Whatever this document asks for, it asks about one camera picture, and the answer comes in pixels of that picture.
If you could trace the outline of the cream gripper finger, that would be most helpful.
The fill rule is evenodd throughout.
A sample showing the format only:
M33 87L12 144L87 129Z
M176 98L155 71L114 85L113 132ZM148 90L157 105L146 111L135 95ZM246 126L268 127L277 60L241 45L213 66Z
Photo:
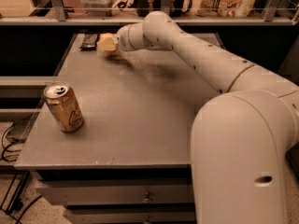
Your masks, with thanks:
M98 41L98 48L106 53L113 53L118 49L118 41L115 37L113 40Z

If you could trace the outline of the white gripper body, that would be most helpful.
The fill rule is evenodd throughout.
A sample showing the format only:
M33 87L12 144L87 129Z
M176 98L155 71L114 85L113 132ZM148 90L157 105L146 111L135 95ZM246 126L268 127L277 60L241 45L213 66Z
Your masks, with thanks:
M123 26L117 32L117 40L119 43L119 47L124 51L133 51L134 47L130 42L129 32L130 32L130 25Z

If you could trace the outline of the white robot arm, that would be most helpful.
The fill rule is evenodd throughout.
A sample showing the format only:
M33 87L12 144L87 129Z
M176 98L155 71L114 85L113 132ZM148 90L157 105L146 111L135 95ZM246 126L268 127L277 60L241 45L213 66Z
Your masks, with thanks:
M192 125L192 186L198 224L288 224L286 152L299 141L298 87L188 34L162 11L103 34L100 50L169 49L219 96Z

